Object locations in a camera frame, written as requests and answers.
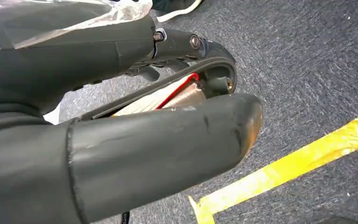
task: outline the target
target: metal fastener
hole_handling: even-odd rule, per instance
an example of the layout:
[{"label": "metal fastener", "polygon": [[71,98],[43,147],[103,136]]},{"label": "metal fastener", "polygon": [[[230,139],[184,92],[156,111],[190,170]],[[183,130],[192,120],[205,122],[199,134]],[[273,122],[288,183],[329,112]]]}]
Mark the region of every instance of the metal fastener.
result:
[{"label": "metal fastener", "polygon": [[153,39],[154,41],[163,41],[164,40],[164,35],[161,32],[156,32],[153,34]]},{"label": "metal fastener", "polygon": [[197,50],[198,48],[200,48],[200,45],[201,45],[201,40],[200,38],[193,34],[190,36],[190,46],[194,49],[194,50]]},{"label": "metal fastener", "polygon": [[231,81],[229,78],[227,78],[227,88],[229,92],[233,90],[233,81]]}]

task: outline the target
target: screw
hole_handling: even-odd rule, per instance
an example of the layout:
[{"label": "screw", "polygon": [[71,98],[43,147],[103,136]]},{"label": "screw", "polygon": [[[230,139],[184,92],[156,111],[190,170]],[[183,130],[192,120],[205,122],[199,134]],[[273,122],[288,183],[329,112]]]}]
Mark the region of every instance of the screw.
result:
[{"label": "screw", "polygon": [[191,37],[190,37],[190,46],[194,50],[197,50],[198,48],[200,48],[200,45],[201,45],[200,38],[195,34],[191,35]]},{"label": "screw", "polygon": [[228,86],[228,91],[231,92],[233,90],[233,81],[231,81],[231,79],[227,78],[227,86]]},{"label": "screw", "polygon": [[153,34],[153,39],[154,41],[163,41],[164,40],[164,35],[161,32],[156,32]]}]

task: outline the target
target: yellow floor marking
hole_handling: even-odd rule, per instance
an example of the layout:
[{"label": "yellow floor marking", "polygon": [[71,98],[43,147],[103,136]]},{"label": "yellow floor marking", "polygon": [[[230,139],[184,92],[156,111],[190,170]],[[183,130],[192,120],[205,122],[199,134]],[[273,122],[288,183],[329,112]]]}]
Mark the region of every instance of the yellow floor marking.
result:
[{"label": "yellow floor marking", "polygon": [[213,214],[244,202],[285,182],[358,150],[358,118],[301,149],[217,190],[196,203],[199,224],[214,224]]}]

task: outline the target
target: black cable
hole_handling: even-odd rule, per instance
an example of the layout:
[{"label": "black cable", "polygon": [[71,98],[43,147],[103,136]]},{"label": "black cable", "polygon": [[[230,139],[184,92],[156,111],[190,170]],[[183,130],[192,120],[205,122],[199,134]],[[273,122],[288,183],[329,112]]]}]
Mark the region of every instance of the black cable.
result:
[{"label": "black cable", "polygon": [[130,212],[127,211],[121,214],[121,224],[129,224],[130,223]]}]

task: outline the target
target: gray carpet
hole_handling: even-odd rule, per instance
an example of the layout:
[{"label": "gray carpet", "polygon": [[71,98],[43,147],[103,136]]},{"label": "gray carpet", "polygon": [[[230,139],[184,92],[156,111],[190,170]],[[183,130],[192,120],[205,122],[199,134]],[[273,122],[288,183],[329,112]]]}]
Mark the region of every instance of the gray carpet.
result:
[{"label": "gray carpet", "polygon": [[[135,209],[132,224],[195,224],[188,195],[198,201],[358,115],[358,0],[206,0],[165,26],[223,43],[237,59],[237,90],[264,101],[264,125],[236,169]],[[120,77],[68,93],[61,120],[146,85],[138,77]],[[214,218],[217,224],[313,224],[333,216],[358,221],[358,153]]]}]

